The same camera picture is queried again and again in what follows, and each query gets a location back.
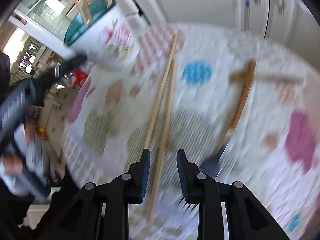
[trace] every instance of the white cabinet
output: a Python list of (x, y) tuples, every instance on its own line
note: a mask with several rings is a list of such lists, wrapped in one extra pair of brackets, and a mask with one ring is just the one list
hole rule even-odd
[(269, 0), (136, 0), (151, 24), (205, 23), (265, 35)]
[(320, 27), (301, 0), (270, 0), (266, 38), (287, 46), (320, 70)]

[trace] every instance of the floral tablecloth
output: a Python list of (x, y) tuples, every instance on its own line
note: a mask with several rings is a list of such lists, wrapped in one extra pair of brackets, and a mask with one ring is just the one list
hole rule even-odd
[[(320, 192), (320, 75), (307, 62), (272, 41), (207, 25), (164, 25), (141, 33), (132, 69), (92, 70), (68, 117), (64, 154), (79, 187), (110, 182), (139, 160), (152, 106), (177, 33), (177, 77), (171, 128), (155, 218), (144, 205), (130, 205), (132, 239), (196, 239), (198, 209), (185, 213), (176, 152), (201, 164), (228, 130), (242, 85), (230, 72), (257, 59), (256, 73), (295, 76), (303, 85), (254, 82), (225, 154), (217, 181), (240, 180), (255, 194), (291, 239), (299, 239), (318, 209)], [(164, 118), (155, 126), (148, 190)]]

